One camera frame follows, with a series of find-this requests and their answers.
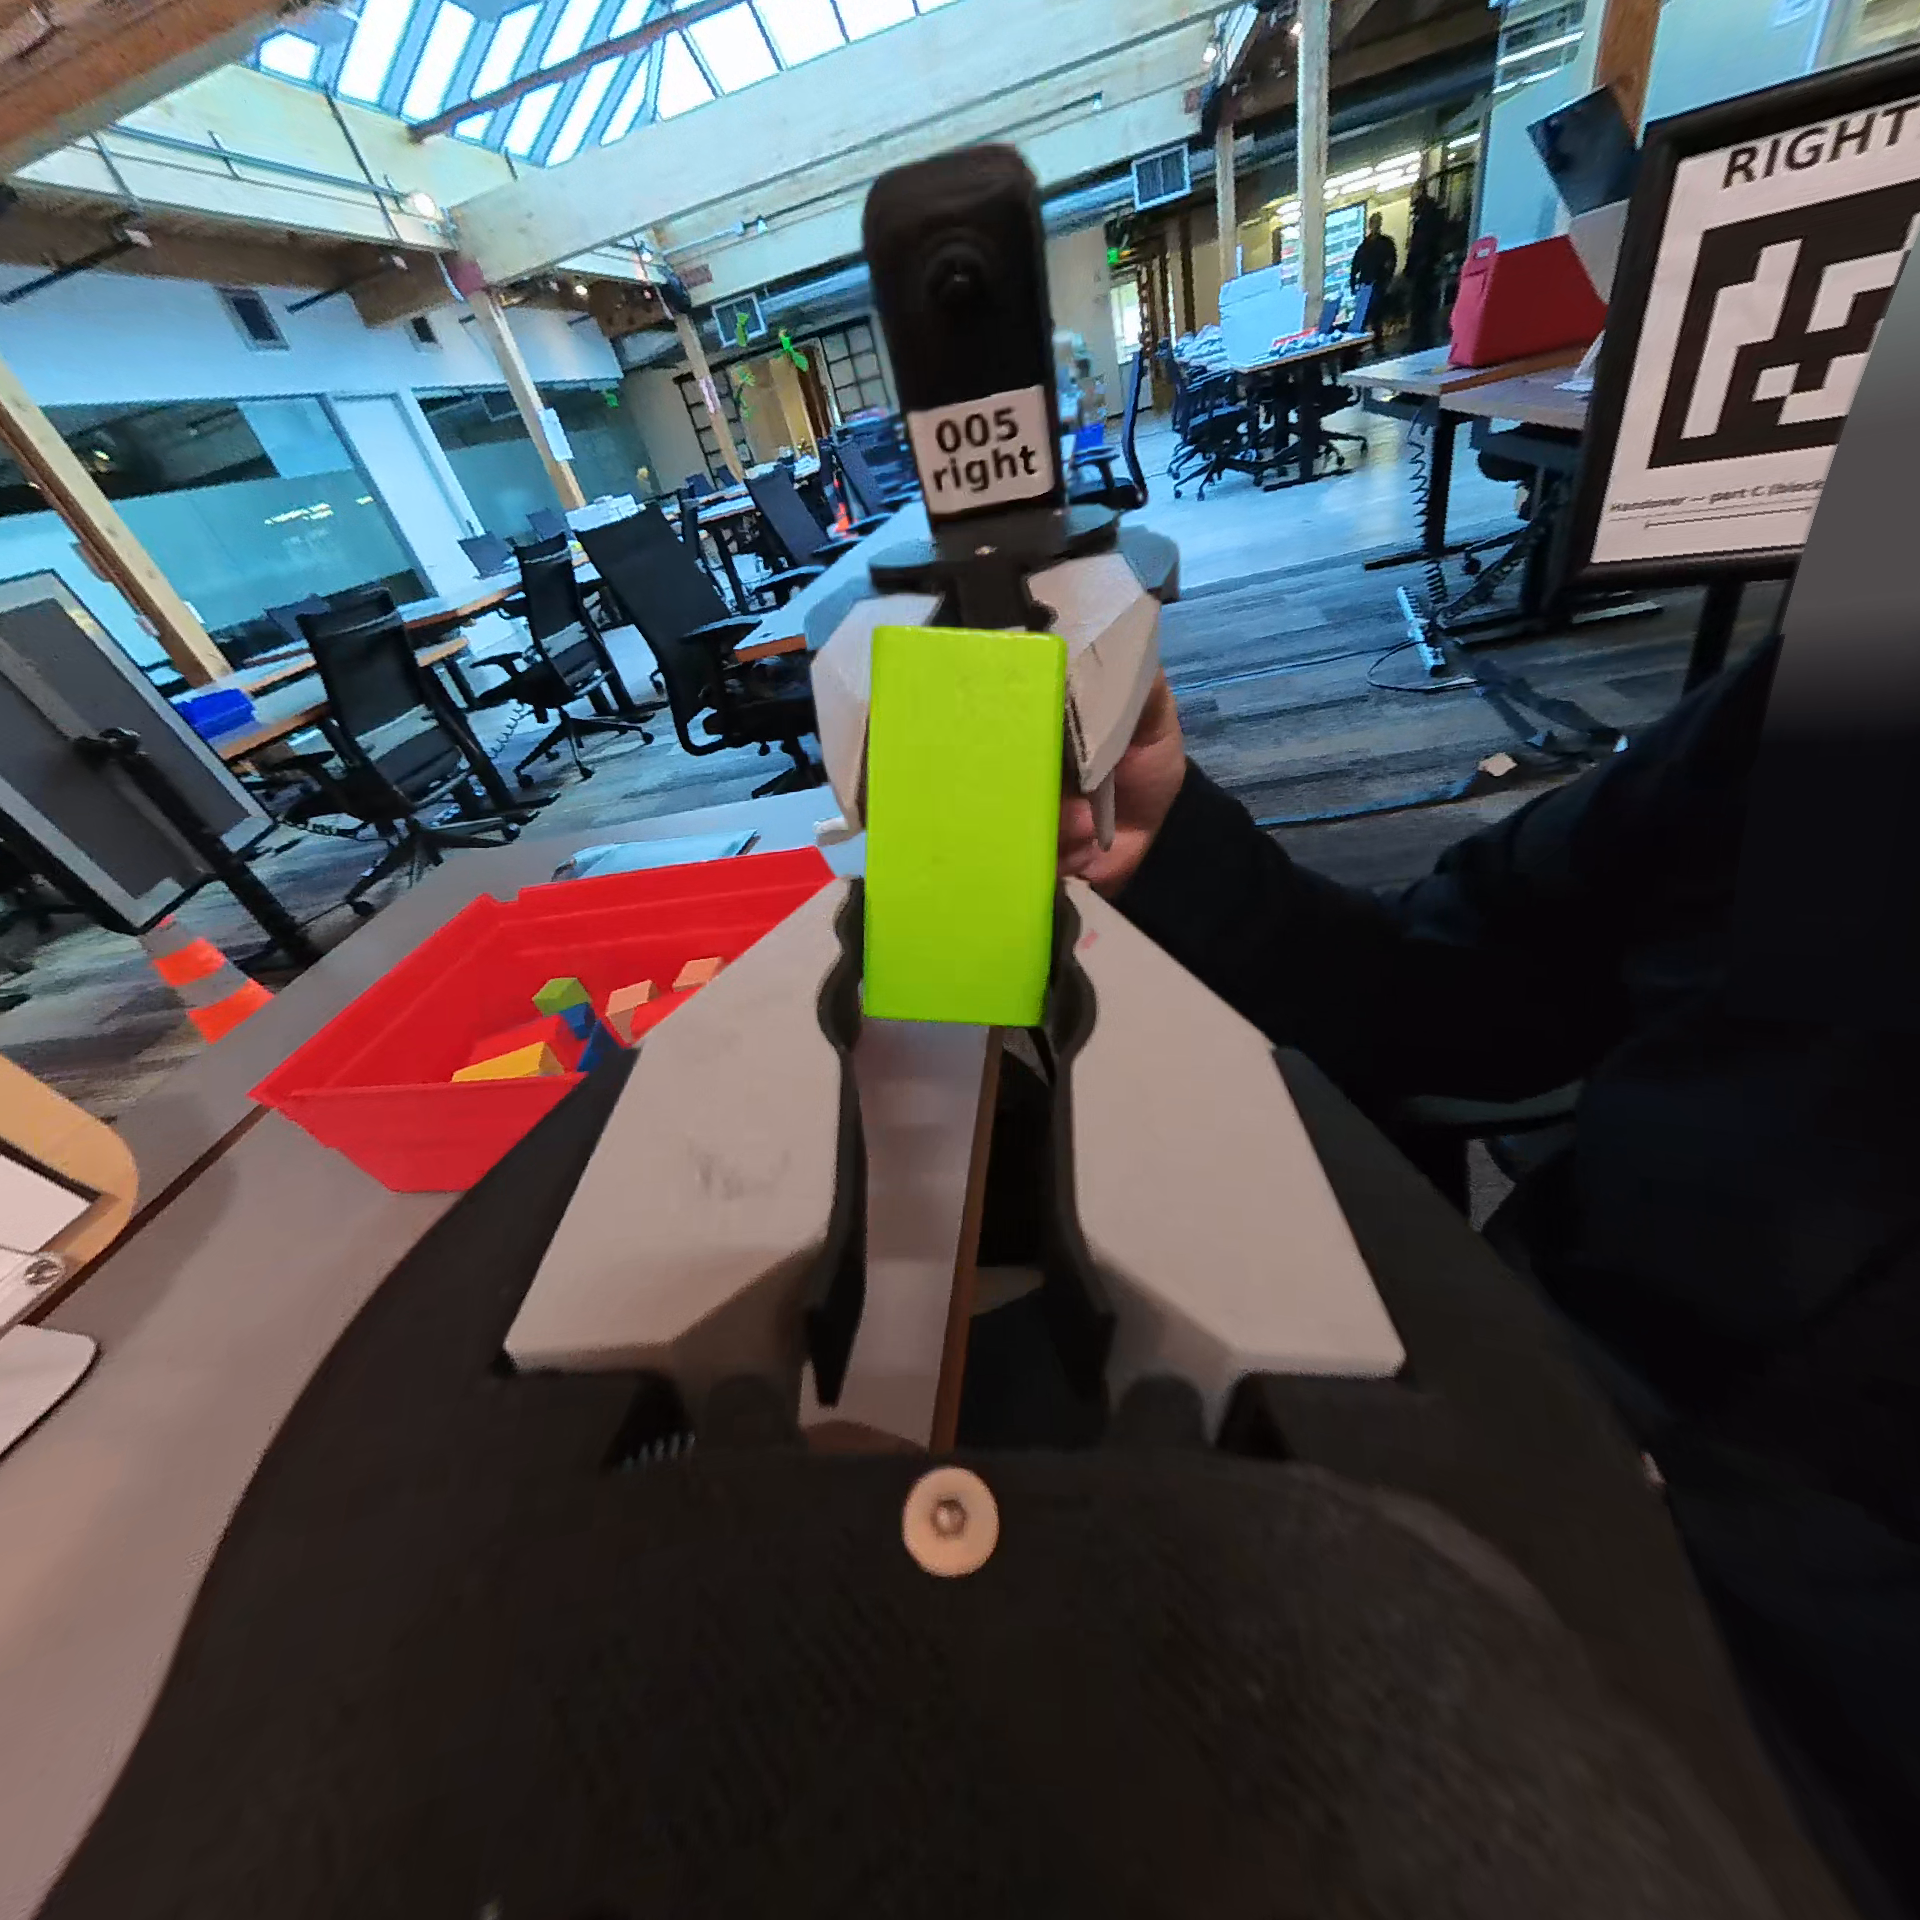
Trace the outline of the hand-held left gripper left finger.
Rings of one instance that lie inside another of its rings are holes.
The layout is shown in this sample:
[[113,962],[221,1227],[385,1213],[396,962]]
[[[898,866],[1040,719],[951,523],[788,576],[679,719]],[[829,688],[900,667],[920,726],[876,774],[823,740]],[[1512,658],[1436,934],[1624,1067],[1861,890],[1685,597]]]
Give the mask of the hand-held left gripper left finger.
[[832,880],[639,1047],[506,1335],[522,1372],[841,1398],[867,1298],[863,884]]

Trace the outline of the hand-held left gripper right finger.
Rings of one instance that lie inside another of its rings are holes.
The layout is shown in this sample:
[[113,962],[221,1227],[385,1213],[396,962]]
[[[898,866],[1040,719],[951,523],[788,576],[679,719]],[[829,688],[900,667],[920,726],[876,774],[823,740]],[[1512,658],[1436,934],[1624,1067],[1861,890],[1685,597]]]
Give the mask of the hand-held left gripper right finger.
[[1112,1394],[1149,1379],[1388,1380],[1401,1333],[1279,1051],[1087,882],[1047,997],[1069,1307]]

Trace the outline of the green rectangular block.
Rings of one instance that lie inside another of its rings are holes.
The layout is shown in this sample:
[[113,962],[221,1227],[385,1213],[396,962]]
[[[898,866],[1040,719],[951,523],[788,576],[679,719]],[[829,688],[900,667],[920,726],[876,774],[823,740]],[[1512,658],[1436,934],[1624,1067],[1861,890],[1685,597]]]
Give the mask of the green rectangular block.
[[863,1011],[1043,1018],[1065,766],[1065,642],[881,626],[871,650]]

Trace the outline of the red plastic bin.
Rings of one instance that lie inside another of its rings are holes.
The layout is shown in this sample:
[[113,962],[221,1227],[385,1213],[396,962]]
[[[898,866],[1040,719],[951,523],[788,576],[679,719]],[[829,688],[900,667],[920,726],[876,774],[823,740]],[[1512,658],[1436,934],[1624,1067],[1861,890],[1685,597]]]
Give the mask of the red plastic bin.
[[1584,350],[1605,324],[1605,299],[1564,234],[1499,246],[1473,243],[1452,306],[1452,367],[1493,367],[1547,350]]
[[733,962],[829,876],[808,848],[483,895],[269,1071],[257,1102],[391,1190],[460,1192],[588,1077],[456,1085],[475,1040],[533,1019],[552,976],[599,997],[700,952]]

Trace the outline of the person's right forearm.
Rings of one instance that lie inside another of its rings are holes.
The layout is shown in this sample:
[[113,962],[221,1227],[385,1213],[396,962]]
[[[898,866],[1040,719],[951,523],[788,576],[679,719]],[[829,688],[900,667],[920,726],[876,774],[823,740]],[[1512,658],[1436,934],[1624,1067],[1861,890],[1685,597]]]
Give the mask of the person's right forearm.
[[1737,852],[1783,638],[1626,751],[1447,848],[1397,893],[1290,858],[1184,751],[1138,740],[1120,911],[1349,1096],[1517,1099],[1576,1080],[1709,1111],[1785,1102],[1803,1040],[1729,1011]]

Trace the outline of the person's right hand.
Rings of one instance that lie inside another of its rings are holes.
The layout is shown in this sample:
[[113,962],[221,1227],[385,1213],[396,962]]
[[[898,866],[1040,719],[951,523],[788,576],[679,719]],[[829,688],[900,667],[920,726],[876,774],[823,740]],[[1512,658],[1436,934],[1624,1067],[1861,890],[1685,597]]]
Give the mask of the person's right hand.
[[1059,876],[1083,880],[1106,898],[1119,895],[1159,838],[1187,778],[1184,731],[1162,670],[1141,708],[1128,751],[1114,768],[1114,831],[1098,837],[1091,797],[1064,791]]

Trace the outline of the grey desk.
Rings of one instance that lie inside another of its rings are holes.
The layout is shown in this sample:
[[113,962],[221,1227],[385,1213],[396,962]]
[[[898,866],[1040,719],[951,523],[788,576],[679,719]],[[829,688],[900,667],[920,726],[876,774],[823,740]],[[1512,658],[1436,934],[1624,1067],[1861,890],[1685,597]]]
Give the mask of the grey desk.
[[821,579],[805,583],[788,595],[785,605],[762,618],[733,650],[733,656],[752,663],[826,647],[852,603],[873,595],[871,565],[898,543],[922,543],[925,540],[929,516],[924,502],[914,501],[888,516],[876,532],[848,554],[826,565]]

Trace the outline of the black office chair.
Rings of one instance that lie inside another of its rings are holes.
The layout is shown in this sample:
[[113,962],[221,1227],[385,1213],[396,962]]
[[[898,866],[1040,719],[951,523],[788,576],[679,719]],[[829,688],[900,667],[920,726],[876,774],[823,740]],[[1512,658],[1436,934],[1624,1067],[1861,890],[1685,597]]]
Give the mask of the black office chair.
[[1175,499],[1207,496],[1213,482],[1245,476],[1266,486],[1274,472],[1259,399],[1248,399],[1231,367],[1195,367],[1172,343],[1159,350],[1171,386],[1169,419],[1175,451],[1169,480]]
[[556,726],[516,763],[520,787],[535,787],[533,768],[565,750],[579,778],[592,778],[588,736],[635,736],[655,731],[634,707],[601,628],[588,610],[568,540],[540,540],[515,548],[525,647],[509,667],[509,695],[537,712],[554,712]]
[[327,695],[338,799],[388,845],[345,895],[356,918],[376,914],[372,892],[391,877],[416,882],[451,851],[520,838],[537,813],[509,805],[393,605],[324,603],[295,619]]
[[828,782],[805,751],[819,734],[805,638],[783,640],[773,654],[739,650],[757,628],[733,614],[700,562],[657,509],[641,509],[579,532],[599,583],[650,645],[683,751],[785,751],[791,770],[757,787],[755,797],[799,794]]

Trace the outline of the pile of small coloured blocks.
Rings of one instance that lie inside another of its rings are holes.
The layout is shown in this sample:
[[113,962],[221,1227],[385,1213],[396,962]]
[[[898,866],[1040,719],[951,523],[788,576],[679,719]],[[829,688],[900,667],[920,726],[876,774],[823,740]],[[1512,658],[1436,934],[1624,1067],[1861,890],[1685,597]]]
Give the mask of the pile of small coloured blocks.
[[728,967],[722,952],[700,952],[667,981],[641,976],[599,997],[583,976],[552,976],[533,997],[533,1019],[475,1040],[451,1080],[516,1084],[586,1075],[642,1045]]

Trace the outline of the clear flat tray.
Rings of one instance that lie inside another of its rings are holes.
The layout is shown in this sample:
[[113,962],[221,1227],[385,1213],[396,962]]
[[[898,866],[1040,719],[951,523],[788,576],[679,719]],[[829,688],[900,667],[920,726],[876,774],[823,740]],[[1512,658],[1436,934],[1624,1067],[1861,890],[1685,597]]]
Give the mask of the clear flat tray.
[[595,843],[565,854],[552,880],[601,880],[701,866],[752,852],[760,838],[757,830],[737,830]]

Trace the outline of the orange striped cone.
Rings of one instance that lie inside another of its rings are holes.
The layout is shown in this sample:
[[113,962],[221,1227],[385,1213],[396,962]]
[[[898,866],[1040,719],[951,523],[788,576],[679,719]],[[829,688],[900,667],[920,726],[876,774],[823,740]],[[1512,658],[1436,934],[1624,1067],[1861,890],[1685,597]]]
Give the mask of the orange striped cone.
[[156,976],[208,1045],[233,1032],[274,999],[273,989],[243,971],[221,946],[177,916],[159,922],[140,941]]

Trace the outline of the long wooden desk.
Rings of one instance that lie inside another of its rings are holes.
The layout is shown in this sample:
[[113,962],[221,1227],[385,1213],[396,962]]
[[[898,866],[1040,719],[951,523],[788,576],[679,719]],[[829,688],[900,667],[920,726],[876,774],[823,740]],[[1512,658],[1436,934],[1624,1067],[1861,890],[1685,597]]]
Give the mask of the long wooden desk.
[[[522,599],[522,590],[506,574],[485,579],[466,595],[439,595],[397,607],[401,623],[416,647],[416,658],[428,667],[456,663],[471,642],[471,626],[483,628],[506,619],[506,607]],[[251,762],[269,744],[315,730],[330,710],[330,696],[321,683],[313,656],[295,647],[284,658],[255,663],[211,685],[211,690],[241,688],[247,693],[250,710],[226,731],[207,743],[226,763]]]

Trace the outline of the instruction sheet on stand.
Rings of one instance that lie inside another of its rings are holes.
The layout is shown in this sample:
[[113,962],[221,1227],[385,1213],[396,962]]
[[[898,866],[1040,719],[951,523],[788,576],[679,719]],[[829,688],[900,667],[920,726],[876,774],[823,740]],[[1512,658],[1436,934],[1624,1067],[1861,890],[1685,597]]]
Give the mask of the instruction sheet on stand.
[[87,1379],[98,1341],[37,1314],[101,1260],[138,1208],[138,1165],[105,1123],[2,1061],[2,1451]]

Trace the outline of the dark tilted screen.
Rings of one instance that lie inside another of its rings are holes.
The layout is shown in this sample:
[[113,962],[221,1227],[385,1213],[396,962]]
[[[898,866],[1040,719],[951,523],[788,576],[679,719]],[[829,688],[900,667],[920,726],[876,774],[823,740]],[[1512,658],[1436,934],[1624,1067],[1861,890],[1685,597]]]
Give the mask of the dark tilted screen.
[[1631,202],[1639,134],[1610,87],[1549,109],[1528,126],[1528,136],[1571,219]]

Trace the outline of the grey monitor on stand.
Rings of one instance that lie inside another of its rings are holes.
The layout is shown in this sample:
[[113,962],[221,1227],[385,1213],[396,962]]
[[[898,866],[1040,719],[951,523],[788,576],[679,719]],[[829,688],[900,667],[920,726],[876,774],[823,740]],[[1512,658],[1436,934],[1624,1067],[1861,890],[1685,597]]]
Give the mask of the grey monitor on stand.
[[274,824],[52,571],[5,581],[2,830],[20,866],[127,934],[221,884],[306,970],[321,951],[250,862]]

